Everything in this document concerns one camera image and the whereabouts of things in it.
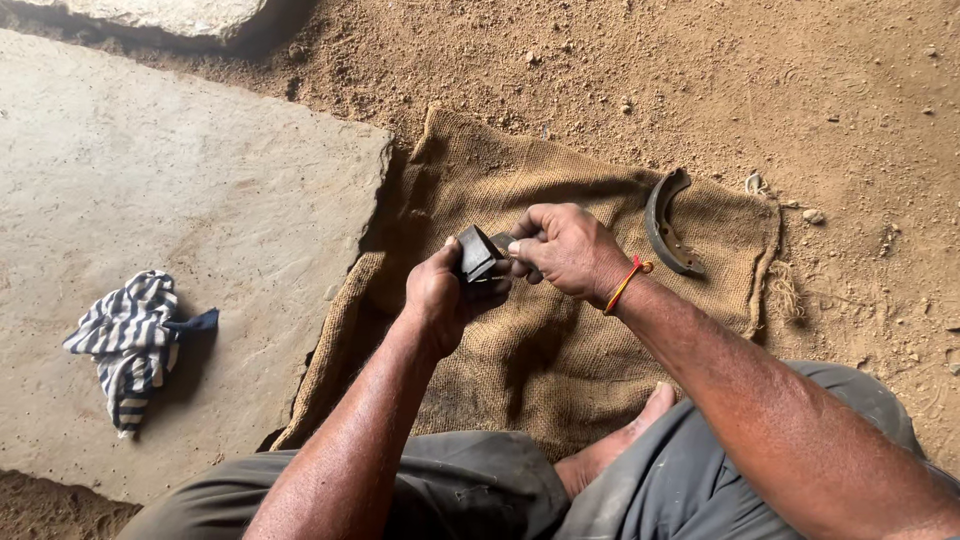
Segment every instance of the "blue and white striped rag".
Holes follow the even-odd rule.
[[[93,355],[120,438],[137,430],[147,400],[177,363],[180,334],[217,325],[216,308],[174,323],[169,319],[176,308],[173,278],[159,270],[140,272],[98,300],[63,341],[63,348],[75,355]]]

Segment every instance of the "flat stone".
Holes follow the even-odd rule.
[[[15,12],[55,24],[90,25],[153,45],[233,49],[273,28],[287,0],[0,0]]]
[[[5,30],[0,73],[0,469],[146,503],[256,451],[289,420],[391,134]],[[183,343],[120,440],[93,362],[60,343],[153,268],[220,329]]]

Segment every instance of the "knee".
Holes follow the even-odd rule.
[[[923,457],[910,416],[882,382],[857,369],[830,362],[792,360],[786,363],[860,413],[891,440]]]

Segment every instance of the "trousers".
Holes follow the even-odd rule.
[[[924,459],[906,410],[879,381],[839,364],[787,363]],[[148,504],[119,538],[240,538],[296,453],[224,461]],[[960,483],[929,468],[960,493]],[[521,432],[411,437],[384,537],[802,538],[740,476],[689,399],[654,422],[573,501],[553,466]]]

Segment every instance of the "jute mat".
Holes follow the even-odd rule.
[[[664,175],[431,110],[402,174],[380,193],[366,253],[333,300],[293,420],[272,448],[298,448],[336,405],[402,308],[413,266],[470,224],[509,230],[535,203],[586,207],[628,255],[655,262],[651,278],[751,336],[779,207],[694,178],[674,199],[671,222],[700,254],[706,278],[683,277],[659,262],[643,230],[647,195]],[[469,325],[440,362],[412,434],[522,430],[556,460],[625,425],[658,380],[671,381],[618,320],[549,284],[514,285],[507,304]]]

